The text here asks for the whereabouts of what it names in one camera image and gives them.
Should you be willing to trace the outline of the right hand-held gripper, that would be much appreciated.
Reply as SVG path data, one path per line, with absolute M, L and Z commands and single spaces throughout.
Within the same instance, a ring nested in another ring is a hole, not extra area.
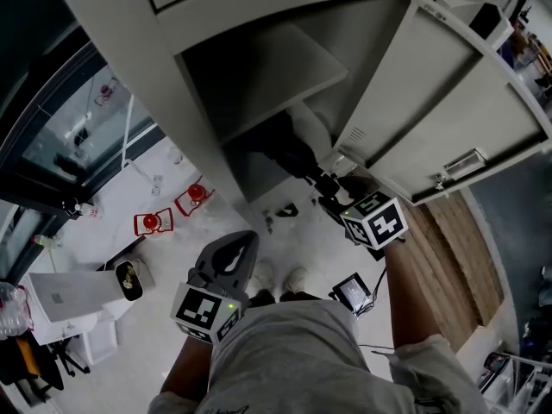
M 348 175 L 336 179 L 340 189 L 321 196 L 321 208 L 345 228 L 345 236 L 356 245 L 381 250 L 401 239 L 409 229 L 398 198 L 374 179 Z

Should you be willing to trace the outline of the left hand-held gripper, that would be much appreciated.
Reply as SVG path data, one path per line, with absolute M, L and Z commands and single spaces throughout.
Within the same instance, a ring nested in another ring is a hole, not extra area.
M 219 344 L 235 327 L 249 307 L 246 288 L 259 245 L 256 232 L 243 230 L 204 247 L 172 304 L 170 318 L 183 333 Z

